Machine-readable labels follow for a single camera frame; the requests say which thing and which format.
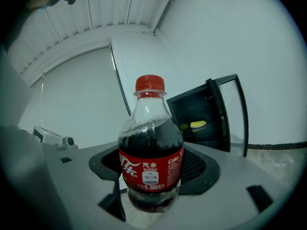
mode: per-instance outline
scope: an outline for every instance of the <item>white wall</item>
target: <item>white wall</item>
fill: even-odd
[[[249,143],[306,141],[307,50],[281,3],[172,2],[155,33],[185,90],[237,73],[248,106]]]
[[[45,76],[32,89],[33,100],[19,123],[33,132],[33,126],[71,136],[79,148],[115,141],[128,118],[110,48],[75,57]]]
[[[131,34],[112,37],[112,47],[124,93],[131,109],[136,98],[135,82],[147,74],[164,79],[165,100],[184,92],[183,76],[174,67],[172,58],[164,51],[156,36]]]

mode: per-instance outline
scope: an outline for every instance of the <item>white ceiling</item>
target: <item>white ceiling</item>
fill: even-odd
[[[9,49],[13,67],[23,74],[44,53],[78,34],[116,25],[155,27],[169,0],[61,0],[30,16]]]

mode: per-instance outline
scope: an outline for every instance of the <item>cola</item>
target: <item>cola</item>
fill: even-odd
[[[146,212],[164,212],[178,195],[183,138],[164,103],[164,81],[137,79],[136,107],[119,137],[119,158],[131,203]]]

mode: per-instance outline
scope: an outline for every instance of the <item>red bottle cap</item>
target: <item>red bottle cap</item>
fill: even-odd
[[[157,75],[144,75],[136,80],[135,91],[161,90],[164,91],[164,80]]]

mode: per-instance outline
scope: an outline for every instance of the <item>yellow object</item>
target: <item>yellow object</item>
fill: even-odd
[[[197,122],[192,122],[191,123],[191,128],[198,128],[198,127],[201,127],[201,126],[204,126],[207,122],[202,120],[202,121],[197,121]]]

